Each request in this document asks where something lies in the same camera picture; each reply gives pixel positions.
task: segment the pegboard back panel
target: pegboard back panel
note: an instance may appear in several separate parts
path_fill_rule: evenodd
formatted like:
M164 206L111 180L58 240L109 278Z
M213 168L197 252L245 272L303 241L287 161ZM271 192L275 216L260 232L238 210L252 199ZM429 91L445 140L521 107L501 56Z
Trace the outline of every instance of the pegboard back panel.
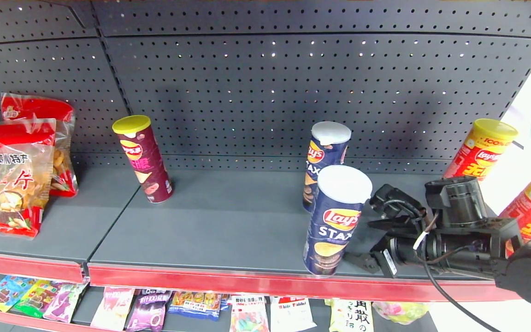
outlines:
M72 154L75 164L88 166L130 166L124 154ZM208 155L165 155L168 170L242 170L303 172L305 157L226 157ZM368 173L442 174L449 160L408 160L346 158L345 164Z
M95 36L86 1L0 1L0 42Z
M122 151L111 126L128 113L97 38L0 44L2 92L52 97L73 105L73 151Z
M531 39L428 34L109 38L134 113L165 154L296 157L310 128L354 131L348 157L453 157L531 70Z
M531 1L97 1L107 36L428 32L531 37Z

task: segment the red shelf edge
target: red shelf edge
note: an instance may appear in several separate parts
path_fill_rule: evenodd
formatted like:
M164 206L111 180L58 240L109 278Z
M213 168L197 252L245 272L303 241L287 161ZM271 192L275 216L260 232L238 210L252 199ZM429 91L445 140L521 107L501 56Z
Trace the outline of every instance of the red shelf edge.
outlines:
M89 263L94 286L168 288L171 290L255 293L271 296L342 298L346 300L444 302L429 281L386 278L330 277L290 273L240 273L202 269L135 267ZM505 301L520 297L491 281L439 281L457 301Z
M79 263L4 254L0 254L0 274L68 281L76 284L83 282L82 267Z
M11 325L24 326L28 328L35 328L37 330L47 330L55 332L107 332L99 328L67 324L59 321L51 321L45 319L36 319L34 317L16 315L11 313L3 313L0 311L0 322Z

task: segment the white plastic lid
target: white plastic lid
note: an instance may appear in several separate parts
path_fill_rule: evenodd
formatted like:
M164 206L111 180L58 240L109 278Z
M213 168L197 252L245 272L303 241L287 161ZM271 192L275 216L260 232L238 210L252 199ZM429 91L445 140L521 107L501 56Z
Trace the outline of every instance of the white plastic lid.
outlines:
M346 204L365 203L372 195L370 178L360 170L345 165L323 168L317 185L327 197Z
M333 121L318 122L310 132L321 145L345 143L352 137L352 131L347 126Z

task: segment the store shelf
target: store shelf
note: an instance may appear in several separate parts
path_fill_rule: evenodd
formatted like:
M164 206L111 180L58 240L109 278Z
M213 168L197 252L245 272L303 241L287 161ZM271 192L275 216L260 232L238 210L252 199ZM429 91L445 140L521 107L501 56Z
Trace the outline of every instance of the store shelf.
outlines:
M0 311L0 322L13 324L17 326L24 326L27 328L37 328L39 330L50 330L56 332L101 332L97 328L89 326L91 319L103 298L103 288L90 287L86 290L82 300L73 315L72 324L65 324L45 319L35 319L27 317L21 312L11 309L8 313ZM329 322L331 319L331 310L325 305L323 300L310 300L313 320L317 324L315 328L307 330L307 332L325 332L329 330ZM268 313L268 321L270 319L270 306L266 306ZM377 332L436 332L432 318L429 314L422 319L415 321L410 326L401 326L400 324L392 323L382 319L375 311L373 311L374 329ZM230 327L230 310L221 311L218 321L191 319L174 314L167 314L163 332L226 332ZM5 326L0 326L1 332L9 332L5 330Z
M53 197L34 238L0 236L0 273L80 282L83 267L139 187L129 168L87 168L74 198Z
M369 174L375 189L391 183L424 201L435 176ZM382 278L342 262L330 278L310 275L302 253L309 215L301 206L302 172L175 171L175 194L152 205L139 192L88 263L94 285L249 292L275 296L385 301L444 301L419 267ZM363 213L348 245L364 252L382 236ZM493 282L441 276L457 300L518 296Z

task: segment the red snack bag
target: red snack bag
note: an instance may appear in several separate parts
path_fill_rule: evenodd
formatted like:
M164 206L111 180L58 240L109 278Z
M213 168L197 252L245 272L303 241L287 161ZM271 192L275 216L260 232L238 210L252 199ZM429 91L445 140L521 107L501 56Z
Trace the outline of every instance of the red snack bag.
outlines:
M71 164L71 135L75 128L75 115L71 105L55 99L1 94L1 115L4 120L56 119L53 182L50 194L73 197L77 195L77 178Z
M36 236L53 177L55 119L0 122L0 233Z

